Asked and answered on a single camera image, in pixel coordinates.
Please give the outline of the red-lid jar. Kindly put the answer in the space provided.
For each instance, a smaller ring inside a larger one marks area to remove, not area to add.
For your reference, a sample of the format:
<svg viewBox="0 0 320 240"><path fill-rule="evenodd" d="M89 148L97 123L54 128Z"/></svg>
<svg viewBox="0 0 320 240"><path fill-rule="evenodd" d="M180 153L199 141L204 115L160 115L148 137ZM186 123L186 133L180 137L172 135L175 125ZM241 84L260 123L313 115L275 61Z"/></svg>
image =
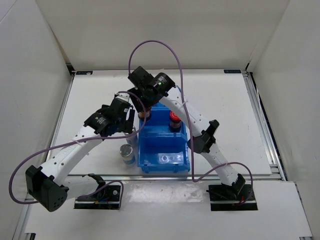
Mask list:
<svg viewBox="0 0 320 240"><path fill-rule="evenodd" d="M181 130L182 121L180 118L173 112L169 113L169 129L171 132L179 132Z"/></svg>
<svg viewBox="0 0 320 240"><path fill-rule="evenodd" d="M147 107L145 109L145 111L141 111L138 113L138 118L143 121L143 120L146 120L146 121L149 121L151 119L151 116L152 116L152 112L151 112L152 108L151 107Z"/></svg>

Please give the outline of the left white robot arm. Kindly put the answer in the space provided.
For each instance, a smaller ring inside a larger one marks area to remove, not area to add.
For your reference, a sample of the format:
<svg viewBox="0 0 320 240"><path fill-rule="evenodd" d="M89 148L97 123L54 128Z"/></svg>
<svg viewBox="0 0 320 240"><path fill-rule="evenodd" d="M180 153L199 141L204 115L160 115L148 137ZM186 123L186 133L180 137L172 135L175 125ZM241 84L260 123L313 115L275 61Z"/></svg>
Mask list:
<svg viewBox="0 0 320 240"><path fill-rule="evenodd" d="M49 212L56 211L72 198L89 198L95 201L105 197L105 181L89 173L79 180L68 177L71 170L106 137L115 133L131 133L135 111L129 95L115 95L111 104L102 105L94 112L73 137L74 144L65 146L39 167L30 166L26 172L28 193Z"/></svg>

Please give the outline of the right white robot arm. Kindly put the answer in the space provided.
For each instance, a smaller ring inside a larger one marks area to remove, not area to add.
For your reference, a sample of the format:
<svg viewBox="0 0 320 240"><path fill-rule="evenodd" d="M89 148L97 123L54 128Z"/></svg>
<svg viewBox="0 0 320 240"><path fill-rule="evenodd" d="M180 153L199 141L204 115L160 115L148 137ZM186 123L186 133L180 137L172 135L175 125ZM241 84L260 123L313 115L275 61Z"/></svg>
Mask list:
<svg viewBox="0 0 320 240"><path fill-rule="evenodd" d="M134 85L130 91L140 98L143 106L150 108L161 103L189 128L189 149L204 157L217 172L223 197L227 200L238 199L243 193L245 179L231 166L217 145L214 135L219 122L200 114L184 99L183 90L163 72L152 76L139 66L128 74L128 79Z"/></svg>

